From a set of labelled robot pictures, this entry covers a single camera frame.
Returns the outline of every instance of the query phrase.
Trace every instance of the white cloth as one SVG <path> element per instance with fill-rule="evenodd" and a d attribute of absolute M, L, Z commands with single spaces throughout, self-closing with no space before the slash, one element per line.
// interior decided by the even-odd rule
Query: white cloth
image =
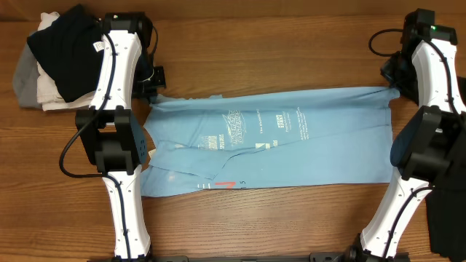
<path fill-rule="evenodd" d="M 57 20 L 60 15 L 57 12 L 49 14 L 41 13 L 41 23 L 37 28 L 38 31 L 44 30 L 52 25 L 52 22 Z M 94 97 L 94 92 L 87 93 L 71 103 L 67 103 L 58 92 L 55 81 L 50 77 L 39 62 L 37 62 L 39 78 L 37 79 L 37 102 L 42 104 L 42 110 L 60 110 L 72 109 L 88 106 Z"/>

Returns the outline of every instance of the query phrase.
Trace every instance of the black cloth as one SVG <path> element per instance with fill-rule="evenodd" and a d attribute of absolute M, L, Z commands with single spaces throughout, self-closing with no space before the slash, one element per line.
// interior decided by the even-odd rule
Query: black cloth
<path fill-rule="evenodd" d="M 68 103 L 95 91 L 103 52 L 96 52 L 92 44 L 101 39 L 99 25 L 78 4 L 50 27 L 29 36 L 28 45 Z"/>
<path fill-rule="evenodd" d="M 427 195 L 430 249 L 450 261 L 466 260 L 466 169 Z"/>

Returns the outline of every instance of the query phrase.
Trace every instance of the wood grain surface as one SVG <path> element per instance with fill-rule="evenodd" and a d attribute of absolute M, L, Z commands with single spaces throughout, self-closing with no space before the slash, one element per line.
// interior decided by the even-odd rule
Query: wood grain surface
<path fill-rule="evenodd" d="M 400 28 L 402 15 L 162 20 L 157 63 L 177 98 L 227 97 L 329 87 L 385 85 L 383 57 L 367 48 L 371 34 Z M 439 16 L 466 39 L 466 17 Z M 111 257 L 114 228 L 100 179 L 71 179 L 58 157 L 76 132 L 73 112 L 18 107 L 12 76 L 26 36 L 37 23 L 0 23 L 0 261 L 86 261 Z M 375 48 L 400 48 L 400 35 Z M 466 47 L 457 73 L 466 75 Z M 135 101 L 138 120 L 149 109 Z M 391 104 L 394 133 L 412 117 L 407 99 Z M 66 166 L 94 172 L 80 143 Z M 339 251 L 372 219 L 387 185 L 331 185 L 202 191 L 143 200 L 156 255 L 189 257 L 304 255 Z M 412 261 L 444 261 L 430 253 L 425 205 L 403 235 L 399 251 Z"/>
<path fill-rule="evenodd" d="M 461 0 L 0 0 L 0 19 L 40 20 L 41 12 L 65 12 L 83 4 L 92 14 L 144 11 L 153 20 L 309 15 L 406 15 L 417 8 L 466 13 Z"/>

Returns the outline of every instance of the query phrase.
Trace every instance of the folded clothes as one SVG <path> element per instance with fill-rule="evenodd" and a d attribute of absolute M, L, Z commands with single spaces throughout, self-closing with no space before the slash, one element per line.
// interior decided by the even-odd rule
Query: folded clothes
<path fill-rule="evenodd" d="M 25 44 L 20 59 L 17 62 L 15 75 L 13 76 L 13 90 L 20 107 L 41 108 L 37 103 L 37 61 L 28 44 Z"/>
<path fill-rule="evenodd" d="M 70 103 L 95 90 L 100 76 L 103 53 L 93 44 L 101 41 L 98 24 L 77 5 L 53 21 L 46 18 L 40 30 L 28 37 L 28 44 L 40 66 L 53 79 L 59 95 Z M 48 90 L 52 99 L 57 94 Z"/>
<path fill-rule="evenodd" d="M 388 103 L 397 96 L 384 87 L 195 100 L 160 95 L 144 125 L 157 151 L 142 174 L 142 195 L 389 182 Z"/>
<path fill-rule="evenodd" d="M 52 25 L 60 15 L 57 12 L 41 13 L 41 23 L 37 28 L 38 31 L 44 30 Z M 55 81 L 50 77 L 47 72 L 37 62 L 37 70 L 39 71 L 39 78 L 36 80 L 37 84 L 37 103 L 42 104 L 42 110 L 64 110 L 81 108 L 88 106 L 93 99 L 94 92 L 89 92 L 73 102 L 67 103 L 58 92 Z"/>

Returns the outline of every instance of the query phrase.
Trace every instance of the printed graphic on shirt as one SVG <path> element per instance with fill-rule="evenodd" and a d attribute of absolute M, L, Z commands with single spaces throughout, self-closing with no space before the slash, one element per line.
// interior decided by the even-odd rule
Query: printed graphic on shirt
<path fill-rule="evenodd" d="M 256 143 L 256 148 L 270 149 L 270 143 Z"/>
<path fill-rule="evenodd" d="M 217 136 L 216 135 L 203 135 L 201 136 L 200 149 L 217 150 Z"/>
<path fill-rule="evenodd" d="M 246 133 L 245 119 L 241 111 L 230 110 L 227 115 L 223 115 L 228 129 L 228 135 L 233 146 L 242 144 Z"/>
<path fill-rule="evenodd" d="M 298 116 L 298 128 L 301 140 L 309 139 L 309 133 L 307 131 L 306 115 L 304 115 L 299 108 L 296 109 L 296 115 Z"/>
<path fill-rule="evenodd" d="M 259 120 L 259 128 L 260 128 L 260 133 L 264 133 L 264 130 L 262 129 L 262 118 L 261 118 L 261 112 L 257 110 L 257 120 Z"/>
<path fill-rule="evenodd" d="M 290 114 L 284 111 L 282 113 L 283 114 L 275 115 L 277 118 L 277 126 L 278 128 L 284 128 L 285 132 L 289 132 L 291 130 Z"/>

